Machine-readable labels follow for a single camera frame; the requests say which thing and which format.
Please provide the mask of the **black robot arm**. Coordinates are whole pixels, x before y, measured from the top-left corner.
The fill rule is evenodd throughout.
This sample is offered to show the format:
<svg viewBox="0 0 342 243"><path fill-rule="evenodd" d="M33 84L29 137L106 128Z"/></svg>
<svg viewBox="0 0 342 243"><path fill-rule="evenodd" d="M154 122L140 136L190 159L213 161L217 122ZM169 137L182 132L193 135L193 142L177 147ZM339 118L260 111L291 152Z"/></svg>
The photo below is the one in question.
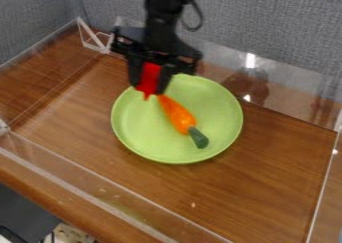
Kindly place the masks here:
<svg viewBox="0 0 342 243"><path fill-rule="evenodd" d="M182 22L194 32L204 26L204 13L196 0L145 0L145 26L117 26L113 30L112 51L128 59L129 82L145 93L145 98L162 95L178 73L194 75L204 58L204 53L177 34L186 5L194 7L200 16L200 24L194 27Z"/></svg>

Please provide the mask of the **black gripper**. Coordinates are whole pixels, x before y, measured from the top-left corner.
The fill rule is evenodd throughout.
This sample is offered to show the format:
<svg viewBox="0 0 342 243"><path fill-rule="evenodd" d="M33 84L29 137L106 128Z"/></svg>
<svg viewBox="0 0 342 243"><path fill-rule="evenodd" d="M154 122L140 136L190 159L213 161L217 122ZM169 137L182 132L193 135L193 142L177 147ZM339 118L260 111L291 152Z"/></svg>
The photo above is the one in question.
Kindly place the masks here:
<svg viewBox="0 0 342 243"><path fill-rule="evenodd" d="M178 18L149 18L145 27L117 26L112 50L129 60L129 81L141 82L145 62L162 66L157 82L157 94L164 94L177 73L196 74L204 54L177 34Z"/></svg>

